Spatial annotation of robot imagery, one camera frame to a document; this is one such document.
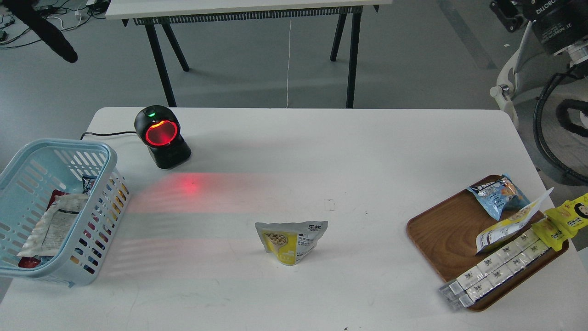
snack packet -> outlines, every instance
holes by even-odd
[[[539,207],[543,200],[545,200],[552,191],[553,187],[543,193],[543,195],[537,200],[526,205],[508,219],[502,220],[480,232],[476,237],[477,253],[494,250],[519,232],[520,229],[524,228],[531,217],[539,211]]]
[[[255,223],[266,253],[273,253],[282,264],[293,266],[300,262],[323,236],[327,221],[303,223]]]
[[[553,248],[554,251],[561,250],[563,242],[569,238],[547,217],[535,224],[531,224],[531,229],[533,229],[537,237],[539,237],[545,245]]]
[[[545,211],[545,215],[567,237],[572,238],[578,230],[588,226],[588,193],[561,206]]]
[[[17,256],[55,256],[87,201],[83,193],[55,196]]]
[[[529,204],[529,199],[513,184],[508,174],[502,175],[496,181],[470,186],[467,190],[476,196],[482,207],[497,221],[504,209],[516,210]]]

cartoon face print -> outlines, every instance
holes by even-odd
[[[588,219],[588,207],[584,206],[582,203],[577,203],[574,206],[574,209],[578,216],[582,217],[583,219]]]

table top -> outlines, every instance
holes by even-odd
[[[103,108],[89,131],[133,130]],[[588,274],[573,246],[481,313],[452,312],[406,234],[414,216],[489,174],[543,186],[498,110],[174,108],[191,158],[158,169],[135,135],[109,144],[133,197],[98,278],[15,279],[6,330],[585,330]],[[542,210],[552,207],[551,201]],[[328,220],[295,266],[254,223]]]
[[[146,18],[243,11],[383,5],[391,3],[392,0],[112,0],[106,12],[106,18]]]

yellow packaging strip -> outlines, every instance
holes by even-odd
[[[561,206],[545,211],[545,215],[567,237],[572,238],[578,230],[588,226],[588,193]]]
[[[531,229],[533,229],[537,237],[539,237],[545,245],[553,248],[554,251],[560,251],[563,242],[569,238],[547,217],[537,223],[531,224]]]
[[[273,253],[282,264],[293,266],[300,262],[323,236],[328,221],[303,223],[255,223],[265,252]]]

light blue plastic basket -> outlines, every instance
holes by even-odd
[[[69,287],[96,279],[131,197],[115,166],[116,152],[93,141],[41,139],[18,151],[0,174],[0,276]],[[53,190],[81,193],[84,175],[96,181],[59,253],[42,266],[18,267],[16,255]]]

